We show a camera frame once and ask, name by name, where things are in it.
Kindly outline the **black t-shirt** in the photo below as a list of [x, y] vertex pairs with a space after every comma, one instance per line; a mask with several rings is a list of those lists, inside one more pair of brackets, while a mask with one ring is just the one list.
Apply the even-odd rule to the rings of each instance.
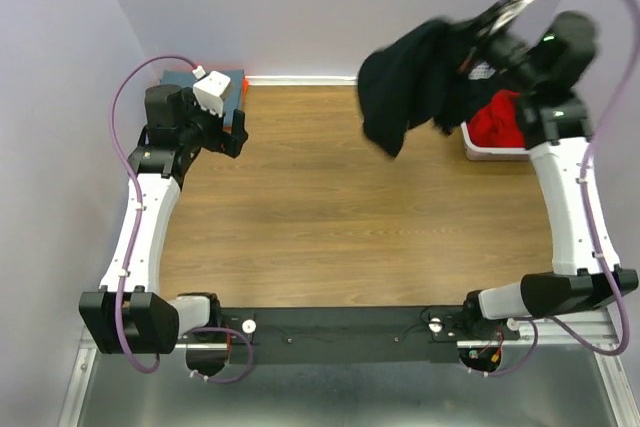
[[485, 107], [493, 80], [471, 80], [459, 70], [468, 39], [461, 24], [435, 18], [370, 54], [356, 82], [367, 140], [395, 158], [410, 130], [432, 122], [449, 136]]

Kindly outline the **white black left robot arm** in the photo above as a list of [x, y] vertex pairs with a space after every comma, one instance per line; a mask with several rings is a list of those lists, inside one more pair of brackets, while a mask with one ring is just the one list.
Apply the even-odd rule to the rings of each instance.
[[160, 260], [186, 173], [207, 150], [231, 158], [248, 139], [245, 115], [224, 126], [230, 87], [200, 80], [191, 87], [161, 84], [145, 92], [147, 123], [125, 165], [128, 200], [117, 247], [97, 290], [82, 293], [79, 313], [106, 354], [169, 354], [179, 338], [221, 324], [219, 301], [187, 293], [159, 294]]

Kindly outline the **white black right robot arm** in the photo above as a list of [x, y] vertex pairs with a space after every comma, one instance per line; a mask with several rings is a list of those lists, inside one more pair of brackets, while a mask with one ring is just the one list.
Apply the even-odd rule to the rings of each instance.
[[510, 285], [471, 292], [477, 318], [540, 319], [606, 307], [637, 289], [608, 236], [588, 156], [595, 134], [573, 86], [597, 52], [595, 23], [584, 13], [558, 14], [528, 46], [506, 27], [483, 34], [480, 59], [519, 91], [515, 118], [544, 197], [552, 234], [552, 269]]

